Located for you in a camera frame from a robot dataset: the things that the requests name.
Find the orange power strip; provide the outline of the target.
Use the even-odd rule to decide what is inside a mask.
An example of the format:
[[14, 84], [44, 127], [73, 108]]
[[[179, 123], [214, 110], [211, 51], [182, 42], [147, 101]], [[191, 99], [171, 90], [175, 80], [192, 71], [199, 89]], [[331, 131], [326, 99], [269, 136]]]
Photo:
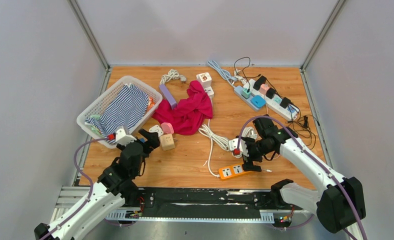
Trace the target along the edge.
[[249, 171], [244, 171], [241, 164], [235, 164], [220, 168], [218, 172], [221, 180], [228, 180], [250, 173]]

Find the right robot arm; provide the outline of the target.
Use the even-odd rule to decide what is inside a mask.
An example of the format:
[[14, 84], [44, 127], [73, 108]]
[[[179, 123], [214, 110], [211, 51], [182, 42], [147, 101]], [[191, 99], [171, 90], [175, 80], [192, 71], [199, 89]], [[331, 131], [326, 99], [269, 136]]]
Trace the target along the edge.
[[[242, 132], [253, 123], [258, 135], [255, 140]], [[286, 205], [298, 206], [315, 215], [321, 225], [331, 233], [344, 231], [357, 225], [362, 239], [368, 238], [362, 219], [366, 217], [363, 185], [356, 177], [346, 177], [314, 154], [291, 128], [269, 115], [250, 118], [237, 136], [235, 155], [241, 153], [243, 170], [259, 172], [255, 162], [268, 154], [279, 154], [302, 172], [315, 187], [302, 187], [290, 179], [281, 180], [270, 188], [271, 204], [277, 209]]]

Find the purple USB power strip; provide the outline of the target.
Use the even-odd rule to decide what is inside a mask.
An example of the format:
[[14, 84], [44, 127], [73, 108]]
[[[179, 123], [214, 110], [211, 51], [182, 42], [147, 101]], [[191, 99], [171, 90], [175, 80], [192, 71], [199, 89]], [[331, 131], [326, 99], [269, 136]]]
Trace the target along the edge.
[[165, 84], [160, 84], [159, 85], [159, 90], [164, 97], [165, 100], [169, 103], [171, 109], [174, 109], [177, 107], [177, 101], [174, 99], [173, 95], [171, 92], [168, 90]]

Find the pink square plug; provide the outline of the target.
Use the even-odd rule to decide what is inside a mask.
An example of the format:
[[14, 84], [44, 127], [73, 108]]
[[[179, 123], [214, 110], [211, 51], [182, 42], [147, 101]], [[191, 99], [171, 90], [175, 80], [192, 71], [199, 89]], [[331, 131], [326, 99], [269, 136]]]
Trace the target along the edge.
[[169, 122], [163, 122], [163, 123], [160, 124], [160, 126], [161, 126], [162, 131], [165, 134], [174, 134], [175, 133], [172, 124], [169, 123]]

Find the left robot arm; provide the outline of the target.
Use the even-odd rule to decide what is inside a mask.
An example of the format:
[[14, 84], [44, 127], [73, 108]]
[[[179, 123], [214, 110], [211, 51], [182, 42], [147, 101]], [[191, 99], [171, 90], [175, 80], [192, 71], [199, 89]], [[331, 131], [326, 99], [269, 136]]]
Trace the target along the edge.
[[121, 153], [106, 167], [96, 182], [89, 179], [88, 192], [66, 213], [52, 223], [40, 223], [34, 229], [37, 240], [81, 240], [112, 211], [134, 206], [138, 201], [139, 188], [134, 183], [143, 175], [146, 158], [160, 146], [159, 135], [140, 129], [145, 138], [141, 141], [119, 130], [101, 138], [114, 140]]

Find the beige dragon cube adapter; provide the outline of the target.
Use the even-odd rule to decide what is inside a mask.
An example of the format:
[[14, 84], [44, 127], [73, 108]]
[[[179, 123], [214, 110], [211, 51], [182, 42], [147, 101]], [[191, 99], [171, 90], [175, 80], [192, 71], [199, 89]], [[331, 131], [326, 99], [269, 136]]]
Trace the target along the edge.
[[162, 148], [163, 151], [169, 151], [176, 147], [174, 137], [171, 133], [161, 135], [159, 137], [159, 141], [160, 141], [160, 147]]

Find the white cube socket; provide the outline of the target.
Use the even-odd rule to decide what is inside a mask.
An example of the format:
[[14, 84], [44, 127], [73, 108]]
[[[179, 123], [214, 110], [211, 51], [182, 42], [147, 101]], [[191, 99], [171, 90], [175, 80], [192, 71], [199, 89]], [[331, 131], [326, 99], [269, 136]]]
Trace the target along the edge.
[[209, 88], [213, 79], [208, 72], [203, 72], [196, 75], [196, 80], [200, 82], [203, 88]]

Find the white USB charger plug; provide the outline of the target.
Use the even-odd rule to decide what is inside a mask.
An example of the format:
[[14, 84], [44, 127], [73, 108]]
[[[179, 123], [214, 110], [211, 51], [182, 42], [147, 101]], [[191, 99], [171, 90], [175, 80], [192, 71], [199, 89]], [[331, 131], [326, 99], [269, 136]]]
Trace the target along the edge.
[[161, 126], [157, 125], [157, 124], [152, 126], [152, 127], [150, 127], [148, 131], [150, 133], [157, 133], [158, 137], [161, 137], [162, 135], [165, 134], [163, 129], [161, 128]]

